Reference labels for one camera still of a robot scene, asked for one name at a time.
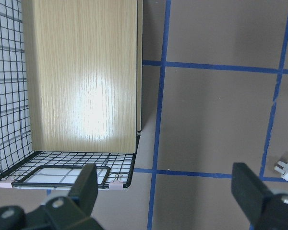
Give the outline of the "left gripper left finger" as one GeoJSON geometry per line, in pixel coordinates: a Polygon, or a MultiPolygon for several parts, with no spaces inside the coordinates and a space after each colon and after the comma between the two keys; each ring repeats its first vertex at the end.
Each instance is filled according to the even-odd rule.
{"type": "Polygon", "coordinates": [[[71,200],[73,219],[90,217],[98,195],[98,183],[95,164],[85,165],[68,193],[71,200]]]}

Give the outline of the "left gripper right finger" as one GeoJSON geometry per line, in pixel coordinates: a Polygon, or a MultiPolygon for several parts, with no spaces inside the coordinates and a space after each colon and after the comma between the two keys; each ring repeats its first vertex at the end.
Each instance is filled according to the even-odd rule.
{"type": "Polygon", "coordinates": [[[266,203],[274,196],[243,162],[233,163],[231,193],[251,224],[257,224],[265,210],[266,203]]]}

